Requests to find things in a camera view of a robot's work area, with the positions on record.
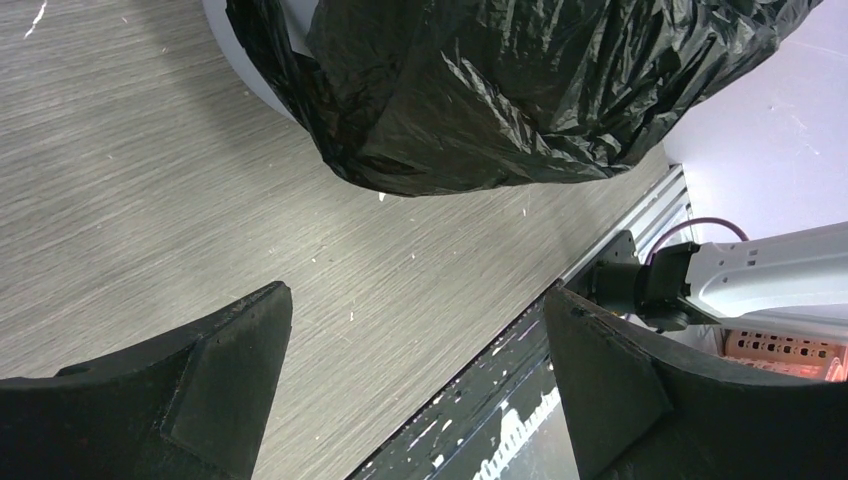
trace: garbage bag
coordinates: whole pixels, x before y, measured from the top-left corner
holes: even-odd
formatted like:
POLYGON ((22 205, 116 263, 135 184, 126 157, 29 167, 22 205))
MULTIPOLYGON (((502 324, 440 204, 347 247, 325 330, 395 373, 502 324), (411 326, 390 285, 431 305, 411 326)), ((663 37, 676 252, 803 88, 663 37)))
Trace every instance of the garbage bag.
POLYGON ((227 13, 325 163, 422 196, 626 172, 820 0, 320 0, 314 58, 280 2, 227 13))

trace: gray laminate floor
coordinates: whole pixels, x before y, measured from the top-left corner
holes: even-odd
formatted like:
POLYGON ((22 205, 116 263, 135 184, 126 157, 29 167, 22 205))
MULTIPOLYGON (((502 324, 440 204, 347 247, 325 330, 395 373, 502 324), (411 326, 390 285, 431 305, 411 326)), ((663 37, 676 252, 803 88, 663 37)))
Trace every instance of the gray laminate floor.
POLYGON ((0 0, 0 376, 284 280, 257 479, 349 472, 664 171, 381 202, 245 93, 199 1, 51 1, 27 36, 41 6, 0 0))

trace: trash can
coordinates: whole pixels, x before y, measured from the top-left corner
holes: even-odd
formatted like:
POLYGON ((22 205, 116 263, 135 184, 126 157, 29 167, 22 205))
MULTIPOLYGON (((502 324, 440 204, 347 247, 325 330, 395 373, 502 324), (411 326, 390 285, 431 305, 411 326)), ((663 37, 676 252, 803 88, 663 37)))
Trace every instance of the trash can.
MULTIPOLYGON (((318 0, 282 0, 281 3, 286 12, 286 25, 289 30, 292 50, 311 57, 312 53, 306 46, 306 34, 309 32, 312 14, 315 12, 315 7, 318 6, 318 0)), ((203 0, 203 10, 206 12, 209 28, 212 30, 212 35, 215 36, 221 52, 230 62, 230 66, 233 67, 239 78, 247 85, 247 88, 271 108, 294 120, 294 116, 280 102, 277 94, 271 90, 271 87, 253 66, 253 62, 248 58, 244 47, 236 39, 233 26, 230 19, 227 18, 227 0, 203 0)))

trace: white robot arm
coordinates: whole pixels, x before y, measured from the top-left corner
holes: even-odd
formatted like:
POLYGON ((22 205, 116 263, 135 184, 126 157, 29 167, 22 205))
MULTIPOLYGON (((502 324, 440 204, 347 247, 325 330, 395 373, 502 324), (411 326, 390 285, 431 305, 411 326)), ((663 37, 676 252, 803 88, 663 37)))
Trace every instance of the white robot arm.
POLYGON ((706 243, 686 275, 686 300, 718 318, 848 304, 848 222, 739 243, 706 243))

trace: white speck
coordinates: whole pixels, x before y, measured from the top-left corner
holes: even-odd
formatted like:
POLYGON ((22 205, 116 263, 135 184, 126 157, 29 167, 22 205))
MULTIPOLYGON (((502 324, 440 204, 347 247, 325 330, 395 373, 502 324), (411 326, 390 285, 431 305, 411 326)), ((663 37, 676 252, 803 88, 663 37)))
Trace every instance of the white speck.
POLYGON ((38 22, 40 22, 41 19, 44 17, 44 9, 45 8, 47 8, 47 1, 46 0, 45 0, 44 3, 41 4, 41 9, 38 10, 38 14, 35 16, 34 19, 32 19, 32 27, 30 27, 30 29, 27 30, 27 33, 24 34, 24 38, 28 38, 30 35, 32 35, 32 32, 35 31, 35 26, 38 25, 38 22))

